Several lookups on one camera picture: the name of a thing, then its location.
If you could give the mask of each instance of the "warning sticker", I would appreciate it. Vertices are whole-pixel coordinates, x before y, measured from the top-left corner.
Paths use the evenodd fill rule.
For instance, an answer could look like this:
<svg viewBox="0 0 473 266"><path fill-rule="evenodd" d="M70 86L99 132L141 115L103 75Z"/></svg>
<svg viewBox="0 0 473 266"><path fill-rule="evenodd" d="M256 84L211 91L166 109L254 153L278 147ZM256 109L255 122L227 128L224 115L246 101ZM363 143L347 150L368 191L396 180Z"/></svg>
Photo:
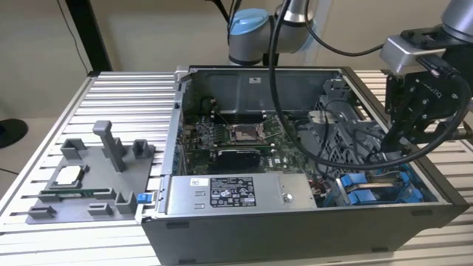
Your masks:
<svg viewBox="0 0 473 266"><path fill-rule="evenodd" d="M252 177L211 178L212 207L256 206L255 184Z"/></svg>

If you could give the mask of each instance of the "aluminum extrusion table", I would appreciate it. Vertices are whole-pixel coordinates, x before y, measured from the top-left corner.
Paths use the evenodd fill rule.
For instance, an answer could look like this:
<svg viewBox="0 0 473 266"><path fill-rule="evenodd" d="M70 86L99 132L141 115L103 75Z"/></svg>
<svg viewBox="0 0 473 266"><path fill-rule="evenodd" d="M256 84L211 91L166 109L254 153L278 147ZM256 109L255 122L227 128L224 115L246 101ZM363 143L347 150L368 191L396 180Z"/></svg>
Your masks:
<svg viewBox="0 0 473 266"><path fill-rule="evenodd" d="M386 75L375 70L356 73L384 102ZM97 120L113 121L114 135L125 144L149 139L158 147L147 186L158 189L174 92L174 73L105 72L87 79L0 201L0 265L160 265L137 221L29 225L26 212L61 162L65 140L81 137L87 145L101 145L93 133ZM430 158L473 206L473 146L446 142ZM423 231L394 253L250 265L355 264L473 265L473 207L444 228Z"/></svg>

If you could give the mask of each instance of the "black cable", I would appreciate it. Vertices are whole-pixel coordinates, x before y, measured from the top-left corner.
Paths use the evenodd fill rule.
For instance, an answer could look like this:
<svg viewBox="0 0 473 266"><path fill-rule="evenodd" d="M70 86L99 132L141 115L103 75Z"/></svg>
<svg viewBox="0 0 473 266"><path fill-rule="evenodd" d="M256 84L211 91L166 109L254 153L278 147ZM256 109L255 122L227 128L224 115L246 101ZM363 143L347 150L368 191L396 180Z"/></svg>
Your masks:
<svg viewBox="0 0 473 266"><path fill-rule="evenodd" d="M216 5L216 7L219 8L219 11L220 11L220 13L222 13L222 15L223 15L223 17L226 19L226 22L228 24L231 22L231 20L230 20L230 16L228 16L228 13L227 13L226 6L222 3L222 0L208 0L208 1L211 1Z"/></svg>
<svg viewBox="0 0 473 266"><path fill-rule="evenodd" d="M370 50L367 51L363 51L363 52L359 52L359 53L350 53L350 52L344 52L336 48L334 48L331 45L328 45L318 36L318 34L315 33L314 29L312 29L312 26L310 24L310 15L308 15L308 10L310 10L310 3L311 3L311 0L307 0L307 3L306 3L306 10L304 10L304 16L306 16L306 27L312 35L312 37L316 39L316 41L327 48L330 49L334 53L336 54L342 54L347 57L360 57L363 55L367 55L367 54L371 54L372 52L376 52L378 50L380 50L384 46L384 44L371 48Z"/></svg>
<svg viewBox="0 0 473 266"><path fill-rule="evenodd" d="M232 6L231 6L231 22L227 25L227 43L231 43L231 31L232 31L232 25L234 25L234 19L235 19L235 14L238 13L240 6L242 6L242 1L243 0L232 0Z"/></svg>
<svg viewBox="0 0 473 266"><path fill-rule="evenodd" d="M0 171L5 171L5 172L7 172L7 173L13 173L14 175L19 175L18 172L10 171L10 170L7 170L7 169L5 169L5 168L0 168Z"/></svg>
<svg viewBox="0 0 473 266"><path fill-rule="evenodd" d="M458 127L460 123L463 122L467 113L468 113L468 103L472 98L472 93L471 93L471 86L468 82L464 80L464 78L458 74L458 73L448 73L447 75L443 75L443 78L451 79L454 83L459 86L459 112L454 116L451 120L451 124L447 127L446 131L439 135L438 139L430 143L424 148L422 148L418 152L414 154L402 157L396 160L388 161L388 162L382 162L376 164L364 164L364 165L355 165L355 164L344 164L344 163L338 163L332 162L330 160L326 160L310 152L306 147L299 143L292 131L291 127L288 125L287 119L283 114L283 109L282 109L282 103L280 103L280 97L279 97L279 91L276 87L276 71L275 71L275 55L276 55L276 49L278 49L278 43L279 43L279 36L280 36L280 31L282 31L282 25L283 25L283 20L288 11L288 6L291 4L291 0L286 0L282 8L282 13L279 15L275 29L274 29L274 35L272 39L270 41L270 88L272 92L272 99L274 99L274 105L275 105L275 110L276 114L279 116L283 128L288 134L288 137L291 141L294 142L295 147L302 151L302 153L310 157L315 162L331 166L331 167L338 167L342 169L352 169L352 170L359 170L359 171L366 171L366 170L379 170L382 168L391 168L399 165L403 165L414 160L418 160L423 156L426 156L431 151L434 151L440 144L444 142L444 140L454 134L454 132L458 130Z"/></svg>
<svg viewBox="0 0 473 266"><path fill-rule="evenodd" d="M75 46L77 46L77 51L78 51L79 59L81 59L81 61L83 62L83 66L85 66L85 69L86 69L86 74L89 74L90 71L89 71L89 69L87 69L83 56L81 55L77 36L74 36L74 33L73 33L73 30L71 30L70 24L69 24L69 22L67 22L66 15L65 15L65 11L63 11L63 7L61 6L59 0L57 0L57 3L58 3L59 10L61 10L61 13L62 13L63 18L65 18L65 22L66 22L66 25L67 25L67 29L70 30L70 33L71 33L71 36L73 36L73 39L74 39L74 44L75 44Z"/></svg>
<svg viewBox="0 0 473 266"><path fill-rule="evenodd" d="M378 140L382 140L383 141L383 138L380 136L378 136L375 133L367 131L367 130L363 130L363 129L355 129L354 132L362 132L362 133L366 133L368 136L372 136L374 138L376 138Z"/></svg>
<svg viewBox="0 0 473 266"><path fill-rule="evenodd" d="M323 139L323 143L320 145L320 151L318 154L318 157L320 158L320 156L323 155L323 152L326 150L326 146L327 146L327 141L328 141L328 134L330 134L330 123L328 123L328 117L327 117L327 106L324 108L324 116L326 116L326 129L324 129L324 139ZM320 164L316 162L316 169L318 172L323 175L324 178L328 178L331 181L335 182L335 179L320 169Z"/></svg>

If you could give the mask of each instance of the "blue latch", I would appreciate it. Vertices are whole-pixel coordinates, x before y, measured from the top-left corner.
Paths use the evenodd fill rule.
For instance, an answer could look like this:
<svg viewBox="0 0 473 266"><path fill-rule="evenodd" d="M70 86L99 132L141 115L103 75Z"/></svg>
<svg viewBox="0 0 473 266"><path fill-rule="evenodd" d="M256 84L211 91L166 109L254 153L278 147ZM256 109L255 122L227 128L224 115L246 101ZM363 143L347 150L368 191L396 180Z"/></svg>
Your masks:
<svg viewBox="0 0 473 266"><path fill-rule="evenodd" d="M150 193L142 193L139 194L137 201L139 204L150 204L154 202L154 195Z"/></svg>
<svg viewBox="0 0 473 266"><path fill-rule="evenodd" d="M342 184L344 187L348 187L354 184L366 184L368 183L364 173L348 173L342 178Z"/></svg>

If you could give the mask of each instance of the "wire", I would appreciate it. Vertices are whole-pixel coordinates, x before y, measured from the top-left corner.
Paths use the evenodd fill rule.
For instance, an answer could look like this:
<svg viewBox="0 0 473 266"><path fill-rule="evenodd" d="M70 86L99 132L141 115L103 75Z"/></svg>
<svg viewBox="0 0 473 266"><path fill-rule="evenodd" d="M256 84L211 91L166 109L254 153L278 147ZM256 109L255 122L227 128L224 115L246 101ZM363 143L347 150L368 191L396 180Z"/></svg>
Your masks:
<svg viewBox="0 0 473 266"><path fill-rule="evenodd" d="M66 22L66 25L67 25L67 29L70 30L70 33L71 33L71 36L73 36L73 39L74 39L74 44L75 44L75 46L77 46L77 51L78 51L78 55L79 55L81 62L83 62L83 66L85 66L85 69L86 69L86 74L89 74L89 73L90 73L90 71L89 71L89 69L87 69L87 66L86 66L86 63L85 63L83 56L81 55L81 51L79 51L79 45L78 45L77 36L74 36L74 33L73 33L73 30L71 30L70 24L69 24L69 22L67 22L67 19L66 19L66 14L65 14L65 11L63 11L63 7L61 6L61 2L59 2L59 0L57 0L57 3L58 3L59 10L61 10L61 13L62 13L63 18L65 18L65 22Z"/></svg>
<svg viewBox="0 0 473 266"><path fill-rule="evenodd" d="M378 140L383 141L383 138L380 136L378 136L375 133L367 131L367 130L363 130L363 129L355 129L354 132L362 132L362 133L366 133L368 136L372 136L374 138L376 138Z"/></svg>
<svg viewBox="0 0 473 266"><path fill-rule="evenodd" d="M380 168L392 168L395 166L399 166L404 163L408 163L414 160L418 160L423 156L426 156L431 151L434 151L440 144L444 142L444 140L454 134L456 131L460 123L463 122L467 113L468 113L468 104L472 98L472 93L471 93L471 86L466 79L458 74L458 73L448 73L448 75L443 75L443 78L451 79L454 83L459 86L459 111L456 115L454 116L451 123L444 130L444 132L439 135L438 139L431 142L424 148L422 148L419 151L412 153L411 155L402 157L396 160L388 161L388 162L380 162L376 164L364 164L364 165L356 165L356 164L344 164L344 163L338 163L332 162L330 160L326 160L320 157L318 157L312 152L310 152L306 147L299 143L296 136L292 133L291 126L288 125L287 119L284 117L283 109L282 109L282 103L280 103L280 97L279 97L279 91L278 91L278 86L276 86L276 70L275 70L275 60L276 60L276 49L278 49L278 44L279 44L279 36L280 36L280 31L282 31L282 25L283 25L283 20L288 11L288 6L291 4L291 0L286 0L283 3L283 8L282 8L282 13L279 15L279 18L276 20L276 25L274 29L274 34L272 38L270 41L270 66L268 66L268 77L270 77L270 88L272 92L272 100L274 100L274 105L275 105L275 110L276 114L280 118L280 122L283 125L283 128L288 134L288 138L294 142L295 147L302 151L302 153L310 157L315 162L331 166L331 167L338 167L342 169L351 169L351 170L359 170L359 171L366 171L366 170L379 170Z"/></svg>
<svg viewBox="0 0 473 266"><path fill-rule="evenodd" d="M231 21L230 20L230 16L228 16L228 13L227 13L227 9L226 9L226 6L224 4L222 3L222 0L210 0L212 3L215 3L215 5L218 6L219 10L220 10L220 13L224 17L224 20L228 24L228 22Z"/></svg>
<svg viewBox="0 0 473 266"><path fill-rule="evenodd" d="M231 22L230 24L227 25L227 43L230 44L231 43L231 31L232 31L232 26L234 26L234 19L235 19L235 14L238 13L239 11L239 8L242 6L242 1L243 0L232 0L232 6L231 6Z"/></svg>
<svg viewBox="0 0 473 266"><path fill-rule="evenodd" d="M14 175L19 175L18 172L10 171L10 170L7 170L7 169L5 169L5 168L0 168L0 171L5 171L5 172L7 172L7 173L13 173Z"/></svg>
<svg viewBox="0 0 473 266"><path fill-rule="evenodd" d="M342 54L347 57L360 57L363 55L371 54L372 52L376 52L378 50L380 50L384 46L384 44L380 44L379 46L368 49L367 51L359 52L359 53L350 53L350 52L344 52L336 48L334 48L331 45L328 45L318 36L318 34L315 33L312 26L310 24L310 15L308 15L308 10L310 10L310 3L311 0L307 0L306 2L306 10L304 10L304 16L306 16L306 27L312 35L312 37L316 39L316 41L327 48L330 49L334 53L336 54Z"/></svg>
<svg viewBox="0 0 473 266"><path fill-rule="evenodd" d="M387 176L387 175L390 175L390 174L392 174L392 173L403 173L403 171L391 171L391 172L388 172L388 173L383 173L383 174L380 174L380 175L372 175L374 177L380 177L380 176Z"/></svg>

